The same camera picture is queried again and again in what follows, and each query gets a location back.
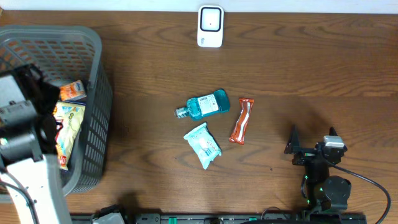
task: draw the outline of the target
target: white plug-in device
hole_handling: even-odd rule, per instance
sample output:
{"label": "white plug-in device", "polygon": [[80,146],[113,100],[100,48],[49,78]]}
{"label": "white plug-in device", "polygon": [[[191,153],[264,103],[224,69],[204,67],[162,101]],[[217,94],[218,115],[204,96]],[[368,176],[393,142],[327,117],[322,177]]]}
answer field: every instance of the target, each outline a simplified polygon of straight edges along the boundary
{"label": "white plug-in device", "polygon": [[198,14],[198,45],[221,47],[223,44],[224,10],[219,6],[202,6]]}

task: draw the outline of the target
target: green light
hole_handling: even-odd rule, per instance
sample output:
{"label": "green light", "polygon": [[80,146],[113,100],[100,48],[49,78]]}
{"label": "green light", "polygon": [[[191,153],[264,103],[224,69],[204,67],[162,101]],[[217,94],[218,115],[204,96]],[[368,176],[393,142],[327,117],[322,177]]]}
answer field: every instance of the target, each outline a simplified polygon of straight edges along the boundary
{"label": "green light", "polygon": [[175,217],[170,217],[170,218],[169,218],[169,224],[177,224],[177,218],[175,218]]}
{"label": "green light", "polygon": [[5,146],[8,144],[8,141],[6,138],[0,138],[0,146]]}

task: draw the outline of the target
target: snack packet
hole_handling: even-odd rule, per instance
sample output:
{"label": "snack packet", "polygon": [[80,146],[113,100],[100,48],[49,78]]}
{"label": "snack packet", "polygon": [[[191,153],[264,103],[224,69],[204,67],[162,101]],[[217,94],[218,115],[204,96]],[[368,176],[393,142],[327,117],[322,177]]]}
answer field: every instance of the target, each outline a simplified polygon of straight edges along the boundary
{"label": "snack packet", "polygon": [[84,105],[79,105],[79,104],[74,104],[74,103],[66,103],[66,102],[57,102],[55,105],[54,111],[53,111],[53,116],[55,120],[62,122],[63,117],[65,114],[67,114],[69,111],[72,109],[76,108],[75,110],[84,110],[85,106]]}
{"label": "snack packet", "polygon": [[80,100],[86,96],[85,88],[80,80],[60,87],[60,97],[62,101]]}
{"label": "snack packet", "polygon": [[246,134],[246,127],[248,125],[248,121],[250,118],[254,99],[240,98],[239,102],[242,107],[241,115],[240,115],[238,121],[236,122],[234,131],[232,132],[231,137],[229,137],[229,141],[236,142],[238,144],[243,145],[244,135]]}
{"label": "snack packet", "polygon": [[64,115],[61,130],[55,137],[57,142],[55,147],[58,152],[60,168],[63,170],[68,170],[67,164],[72,153],[73,143],[79,132],[80,124],[83,121],[85,109],[82,108],[82,105],[79,106],[73,107]]}
{"label": "snack packet", "polygon": [[198,155],[204,169],[207,169],[216,156],[221,155],[221,149],[208,132],[206,125],[206,123],[203,123],[197,126],[184,136],[184,139],[188,141]]}

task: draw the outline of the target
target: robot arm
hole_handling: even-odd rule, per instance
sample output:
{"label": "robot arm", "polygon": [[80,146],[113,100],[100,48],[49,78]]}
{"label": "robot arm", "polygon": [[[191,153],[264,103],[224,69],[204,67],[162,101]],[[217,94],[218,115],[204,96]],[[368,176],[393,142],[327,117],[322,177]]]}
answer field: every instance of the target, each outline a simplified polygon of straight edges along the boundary
{"label": "robot arm", "polygon": [[55,150],[59,89],[34,65],[0,73],[0,89],[0,178],[21,223],[72,223]]}
{"label": "robot arm", "polygon": [[294,154],[293,165],[304,166],[305,175],[302,182],[302,195],[308,200],[308,210],[302,212],[302,218],[312,220],[311,215],[337,215],[347,209],[347,200],[351,193],[351,182],[338,176],[329,176],[329,164],[341,161],[347,151],[341,137],[332,127],[323,141],[317,142],[314,148],[300,146],[297,130],[294,127],[285,148],[285,154]]}

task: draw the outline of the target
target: bottle label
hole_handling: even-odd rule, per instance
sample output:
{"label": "bottle label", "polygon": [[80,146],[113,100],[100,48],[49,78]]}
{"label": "bottle label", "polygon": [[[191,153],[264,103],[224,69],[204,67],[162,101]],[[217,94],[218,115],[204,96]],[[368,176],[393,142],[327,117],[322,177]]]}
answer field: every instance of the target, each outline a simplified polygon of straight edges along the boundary
{"label": "bottle label", "polygon": [[214,94],[199,97],[198,102],[202,114],[218,111],[218,105]]}

